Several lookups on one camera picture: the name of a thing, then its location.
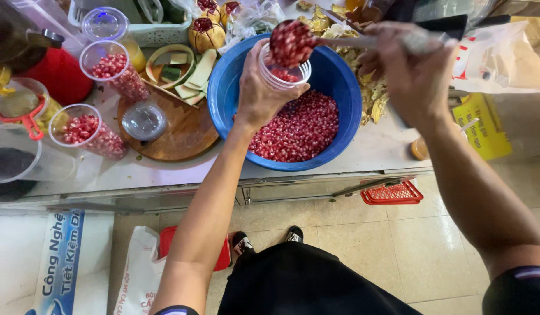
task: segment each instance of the sneaker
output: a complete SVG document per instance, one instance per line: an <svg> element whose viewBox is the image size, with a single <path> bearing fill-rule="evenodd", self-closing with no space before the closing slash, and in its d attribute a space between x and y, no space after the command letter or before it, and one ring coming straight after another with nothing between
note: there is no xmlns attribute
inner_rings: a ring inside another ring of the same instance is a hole
<svg viewBox="0 0 540 315"><path fill-rule="evenodd" d="M286 242L303 243L303 230L299 226L292 226L287 233Z"/></svg>
<svg viewBox="0 0 540 315"><path fill-rule="evenodd" d="M254 247L252 246L245 232L239 231L235 233L235 235L233 236L233 240L231 241L231 244L233 244L233 249L239 256L248 250L254 251Z"/></svg>

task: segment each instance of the sleeve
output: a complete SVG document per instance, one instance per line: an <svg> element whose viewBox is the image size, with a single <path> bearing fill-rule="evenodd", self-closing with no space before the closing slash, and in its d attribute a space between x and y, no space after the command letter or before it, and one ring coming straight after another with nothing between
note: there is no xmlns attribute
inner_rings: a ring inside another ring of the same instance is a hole
<svg viewBox="0 0 540 315"><path fill-rule="evenodd" d="M158 311L155 315L198 315L198 312L188 306L174 305Z"/></svg>
<svg viewBox="0 0 540 315"><path fill-rule="evenodd" d="M540 314L540 267L517 267L495 278L482 309L484 315Z"/></svg>

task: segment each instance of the red plastic crate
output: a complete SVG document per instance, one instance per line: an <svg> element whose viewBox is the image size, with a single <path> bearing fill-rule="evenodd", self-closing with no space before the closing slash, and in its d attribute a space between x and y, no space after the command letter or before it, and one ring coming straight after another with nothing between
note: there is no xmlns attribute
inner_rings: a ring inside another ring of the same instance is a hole
<svg viewBox="0 0 540 315"><path fill-rule="evenodd" d="M159 233L159 259L167 256L168 249L171 247L173 235L175 235L177 226L169 226ZM224 246L221 248L214 271L223 270L231 266L231 249L229 247L229 238L225 235Z"/></svg>
<svg viewBox="0 0 540 315"><path fill-rule="evenodd" d="M361 190L361 197L366 204L419 204L423 199L423 195L410 181Z"/></svg>

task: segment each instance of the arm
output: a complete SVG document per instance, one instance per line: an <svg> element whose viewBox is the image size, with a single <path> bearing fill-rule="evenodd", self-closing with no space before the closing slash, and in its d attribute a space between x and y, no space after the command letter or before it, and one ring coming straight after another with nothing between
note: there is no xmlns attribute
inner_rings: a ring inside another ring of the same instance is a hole
<svg viewBox="0 0 540 315"><path fill-rule="evenodd" d="M173 237L150 314L172 305L205 313L210 278L227 234L250 140L284 104L309 88L305 84L276 92L265 84L258 72L258 55L266 42L259 41L246 57L235 123Z"/></svg>
<svg viewBox="0 0 540 315"><path fill-rule="evenodd" d="M408 59L392 24L373 26L392 105L427 144L443 202L476 247L491 279L517 266L540 266L540 230L532 212L463 139L447 97L455 41Z"/></svg>

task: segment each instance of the blue bowl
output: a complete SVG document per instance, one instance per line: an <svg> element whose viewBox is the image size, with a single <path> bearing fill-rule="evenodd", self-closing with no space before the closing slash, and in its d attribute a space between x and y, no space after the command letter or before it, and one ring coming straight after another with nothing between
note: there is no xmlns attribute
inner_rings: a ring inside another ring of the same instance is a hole
<svg viewBox="0 0 540 315"><path fill-rule="evenodd" d="M237 112L238 81L246 54L257 41L269 38L270 33L253 36L235 45L221 57L210 75L208 107L212 122L225 140ZM283 172L298 172L319 167L336 158L356 135L361 120L361 91L356 76L346 62L328 47L317 47L311 58L311 89L331 96L337 103L339 127L336 138L323 152L303 162L276 162L247 152L246 159L261 167Z"/></svg>

